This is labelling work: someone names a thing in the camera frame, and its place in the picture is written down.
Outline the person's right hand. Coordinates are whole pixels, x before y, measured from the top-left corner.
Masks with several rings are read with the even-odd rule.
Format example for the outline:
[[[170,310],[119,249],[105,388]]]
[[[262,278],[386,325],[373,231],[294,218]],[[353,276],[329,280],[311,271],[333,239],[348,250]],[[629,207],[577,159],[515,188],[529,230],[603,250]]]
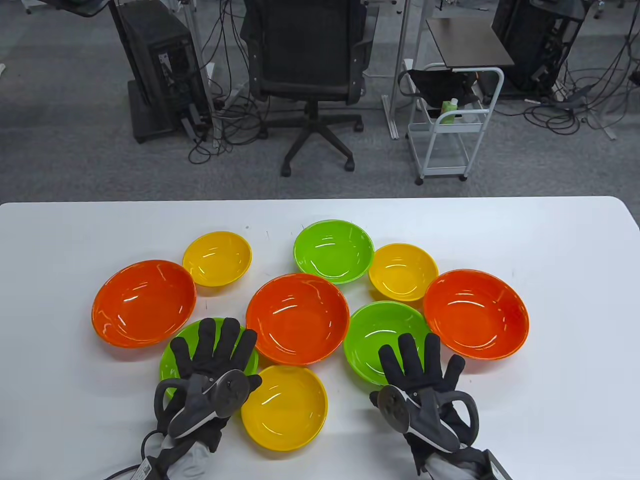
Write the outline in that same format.
[[[414,337],[398,337],[398,354],[391,345],[378,350],[387,381],[372,391],[370,402],[409,445],[418,475],[430,479],[480,479],[488,471],[484,454],[473,447],[479,433],[473,398],[457,390],[465,359],[454,354],[441,365],[441,339],[428,333],[423,358]]]

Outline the person's left hand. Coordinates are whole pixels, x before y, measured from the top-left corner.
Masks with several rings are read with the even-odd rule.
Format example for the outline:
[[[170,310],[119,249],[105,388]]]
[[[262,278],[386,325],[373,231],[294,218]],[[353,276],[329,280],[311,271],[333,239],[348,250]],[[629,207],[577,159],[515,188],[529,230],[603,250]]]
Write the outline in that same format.
[[[262,384],[260,375],[245,372],[257,342],[254,330],[231,317],[221,329],[213,318],[201,320],[194,354],[184,338],[171,340],[178,377],[158,383],[153,403],[169,451],[184,455],[197,443],[217,450],[222,429]]]

